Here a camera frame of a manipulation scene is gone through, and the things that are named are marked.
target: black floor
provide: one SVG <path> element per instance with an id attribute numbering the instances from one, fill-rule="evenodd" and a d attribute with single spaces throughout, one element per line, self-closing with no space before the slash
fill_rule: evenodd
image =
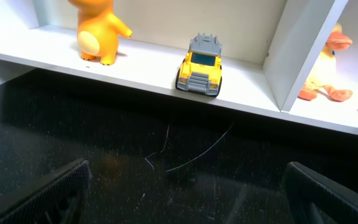
<path id="1" fill-rule="evenodd" d="M 358 193 L 358 136 L 45 70 L 0 86 L 0 195 L 80 157 L 83 223 L 291 223 L 291 161 Z"/>

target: white shelf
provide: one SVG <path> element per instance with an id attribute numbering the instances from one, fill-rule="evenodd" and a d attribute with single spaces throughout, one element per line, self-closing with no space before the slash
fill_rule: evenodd
<path id="1" fill-rule="evenodd" d="M 116 63 L 104 66 L 80 59 L 75 30 L 45 26 L 0 37 L 1 60 L 235 110 L 279 116 L 262 67 L 257 64 L 223 58 L 223 85 L 216 99 L 176 90 L 175 78 L 185 55 L 186 50 L 121 39 Z"/>
<path id="2" fill-rule="evenodd" d="M 298 98 L 290 115 L 294 121 L 309 118 L 301 123 L 358 134 L 358 90 L 354 90 L 352 98 L 345 102 L 331 101 L 321 94 L 313 101 Z"/>

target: yellow toy car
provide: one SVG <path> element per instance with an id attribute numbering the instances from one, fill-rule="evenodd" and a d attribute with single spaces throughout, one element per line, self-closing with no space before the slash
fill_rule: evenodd
<path id="1" fill-rule="evenodd" d="M 217 97 L 222 85 L 222 45 L 218 37 L 198 34 L 190 41 L 178 71 L 176 88 Z"/>

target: orange toy figure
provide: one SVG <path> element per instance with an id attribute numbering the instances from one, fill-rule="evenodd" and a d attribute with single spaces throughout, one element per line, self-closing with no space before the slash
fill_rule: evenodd
<path id="1" fill-rule="evenodd" d="M 118 34 L 125 38 L 132 31 L 112 12 L 113 0 L 68 0 L 78 11 L 78 45 L 81 58 L 101 57 L 102 65 L 116 61 Z"/>
<path id="2" fill-rule="evenodd" d="M 351 90 L 337 90 L 333 86 L 336 76 L 335 50 L 345 50 L 352 44 L 352 40 L 342 34 L 342 26 L 336 24 L 326 45 L 314 63 L 313 68 L 303 85 L 298 97 L 304 100 L 313 100 L 317 97 L 316 90 L 324 88 L 333 100 L 343 102 L 348 100 Z"/>

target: toy car wheel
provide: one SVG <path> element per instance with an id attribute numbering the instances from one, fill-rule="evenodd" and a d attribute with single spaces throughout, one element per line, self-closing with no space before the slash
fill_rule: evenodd
<path id="1" fill-rule="evenodd" d="M 221 87 L 222 87 L 222 77 L 221 77 L 221 83 L 219 84 L 219 88 L 218 88 L 218 94 L 216 94 L 215 97 L 219 96 L 219 93 L 221 92 Z"/>
<path id="2" fill-rule="evenodd" d="M 180 90 L 180 89 L 178 88 L 179 73 L 180 73 L 180 69 L 179 69 L 179 71 L 178 71 L 177 79 L 176 79 L 176 81 L 175 81 L 175 88 L 176 88 L 177 90 Z"/>

